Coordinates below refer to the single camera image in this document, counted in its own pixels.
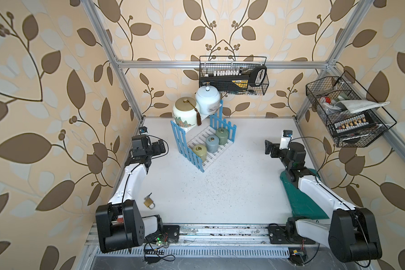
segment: wallpaper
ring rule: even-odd
[[[128,81],[145,116],[172,116],[175,101],[195,98],[198,73],[181,69],[129,69]],[[267,70],[265,95],[223,94],[225,117],[293,116],[306,98],[305,85],[317,78],[315,70]]]
[[[79,1],[0,1],[0,269],[75,268],[136,125]]]
[[[393,127],[405,139],[405,0],[376,0],[343,51],[348,70],[378,101],[390,101]],[[377,220],[382,270],[405,270],[405,163],[384,138],[367,148],[338,148],[317,113],[301,121],[305,136],[329,186],[340,196],[370,209]]]
[[[191,55],[324,61],[354,0],[94,0],[124,60],[189,61]]]

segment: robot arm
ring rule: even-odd
[[[304,166],[306,151],[291,142],[292,131],[284,130],[281,143],[265,141],[265,153],[280,158],[291,183],[307,194],[329,217],[330,225],[313,220],[289,218],[288,234],[298,234],[330,248],[341,262],[374,260],[382,256],[375,217],[367,208],[347,202]]]
[[[96,210],[97,234],[103,253],[141,246],[144,238],[162,230],[159,216],[142,218],[135,202],[151,165],[151,158],[165,153],[164,142],[151,143],[146,127],[132,137],[132,149],[125,163],[123,178],[108,204]],[[113,221],[123,218],[122,223]]]

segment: brass padlock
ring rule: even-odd
[[[144,198],[144,204],[150,209],[153,210],[155,208],[155,203],[150,198],[151,193]]]

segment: tassel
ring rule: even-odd
[[[195,108],[196,111],[196,125],[199,127],[201,126],[201,116],[200,116],[200,112]]]

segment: green board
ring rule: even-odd
[[[296,188],[286,177],[286,171],[281,173],[281,180],[284,184],[289,204],[292,209],[292,216],[305,216],[308,219],[328,219],[327,214],[306,194]]]

